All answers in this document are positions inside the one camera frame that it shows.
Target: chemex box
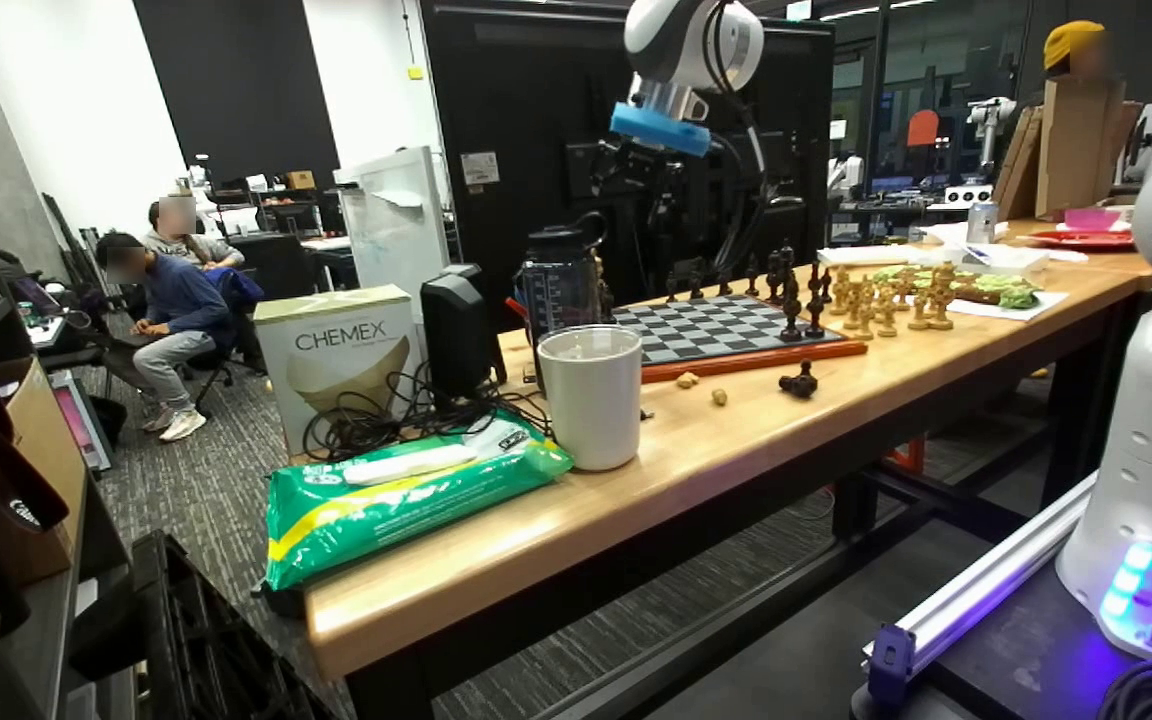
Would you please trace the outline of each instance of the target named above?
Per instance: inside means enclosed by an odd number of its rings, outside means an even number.
[[[288,454],[321,448],[349,410],[407,410],[420,347],[397,286],[262,302],[255,321]]]

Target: yellow hat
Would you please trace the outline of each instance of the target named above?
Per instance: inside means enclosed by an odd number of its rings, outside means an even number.
[[[1087,39],[1087,33],[1101,32],[1104,29],[1101,23],[1093,23],[1092,20],[1074,20],[1056,26],[1043,45],[1043,69],[1052,69],[1061,60],[1069,58],[1070,51]]]

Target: red plate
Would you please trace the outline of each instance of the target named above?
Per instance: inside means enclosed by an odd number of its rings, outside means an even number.
[[[1039,245],[1083,252],[1124,252],[1135,250],[1132,232],[1037,232]]]

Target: blue sweater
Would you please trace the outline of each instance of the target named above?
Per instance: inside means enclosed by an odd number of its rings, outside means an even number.
[[[233,343],[229,308],[202,270],[187,260],[156,255],[154,267],[145,275],[145,291],[151,323],[166,323],[174,333],[205,332],[221,347]]]

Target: bowl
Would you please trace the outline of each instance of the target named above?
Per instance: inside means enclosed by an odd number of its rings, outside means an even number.
[[[1106,232],[1121,215],[1120,211],[1106,209],[1066,210],[1064,223],[1071,232]]]

